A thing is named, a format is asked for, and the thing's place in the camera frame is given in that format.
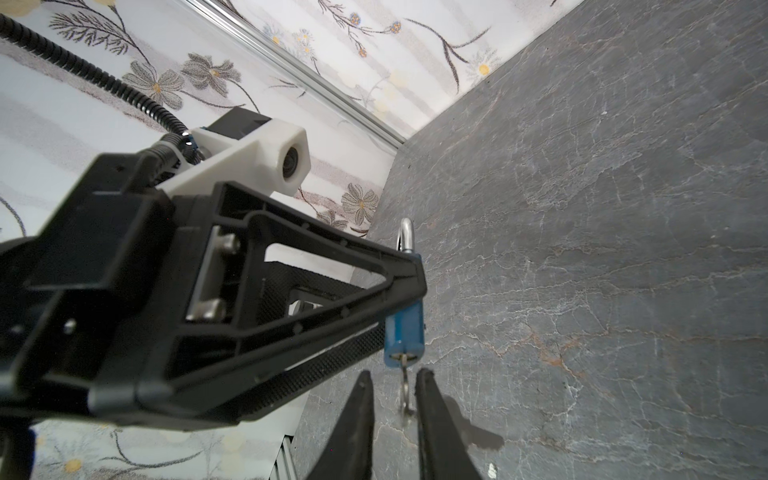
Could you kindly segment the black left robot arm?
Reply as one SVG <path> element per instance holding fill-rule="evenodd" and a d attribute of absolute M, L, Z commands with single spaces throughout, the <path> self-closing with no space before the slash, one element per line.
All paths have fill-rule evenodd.
<path fill-rule="evenodd" d="M 260 419 L 380 350 L 421 259 L 235 182 L 154 186 L 158 149 L 103 154 L 36 237 L 1 247 L 1 475 L 47 419 L 171 430 Z"/>

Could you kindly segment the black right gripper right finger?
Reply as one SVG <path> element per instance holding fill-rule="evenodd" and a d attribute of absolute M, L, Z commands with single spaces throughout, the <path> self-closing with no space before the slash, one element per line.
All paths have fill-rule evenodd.
<path fill-rule="evenodd" d="M 418 371 L 415 382 L 421 479 L 475 479 L 481 475 L 437 386 L 434 372 Z"/>

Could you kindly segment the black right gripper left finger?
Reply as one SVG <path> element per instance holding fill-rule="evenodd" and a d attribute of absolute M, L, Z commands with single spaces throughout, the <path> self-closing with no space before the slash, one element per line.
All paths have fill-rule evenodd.
<path fill-rule="evenodd" d="M 357 377 L 325 450 L 307 478 L 364 480 L 372 477 L 374 387 L 371 373 Z"/>

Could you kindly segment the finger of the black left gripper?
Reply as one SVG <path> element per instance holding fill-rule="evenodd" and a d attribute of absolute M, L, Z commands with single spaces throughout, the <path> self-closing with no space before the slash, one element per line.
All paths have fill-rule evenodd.
<path fill-rule="evenodd" d="M 128 426 L 259 419 L 383 344 L 427 292 L 422 262 L 235 182 L 173 200 L 176 226 L 142 308 L 120 321 L 90 412 Z"/>
<path fill-rule="evenodd" d="M 266 264 L 258 331 L 239 341 L 248 389 L 227 403 L 237 420 L 257 420 L 381 348 L 387 277 L 361 286 L 278 262 Z"/>

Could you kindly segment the silver key bunch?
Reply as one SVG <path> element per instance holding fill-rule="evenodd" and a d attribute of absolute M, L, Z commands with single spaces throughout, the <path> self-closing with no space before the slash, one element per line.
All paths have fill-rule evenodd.
<path fill-rule="evenodd" d="M 411 389 L 409 382 L 409 357 L 402 353 L 399 358 L 402 381 L 400 384 L 400 412 L 401 423 L 407 427 L 414 416 L 414 409 L 411 406 Z"/>

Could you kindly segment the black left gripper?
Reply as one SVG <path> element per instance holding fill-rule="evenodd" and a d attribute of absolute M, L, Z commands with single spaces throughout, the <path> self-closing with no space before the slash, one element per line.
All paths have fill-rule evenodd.
<path fill-rule="evenodd" d="M 103 154 L 34 239 L 1 257 L 1 416 L 194 418 L 165 380 L 195 251 L 174 236 L 198 172 L 175 153 Z"/>

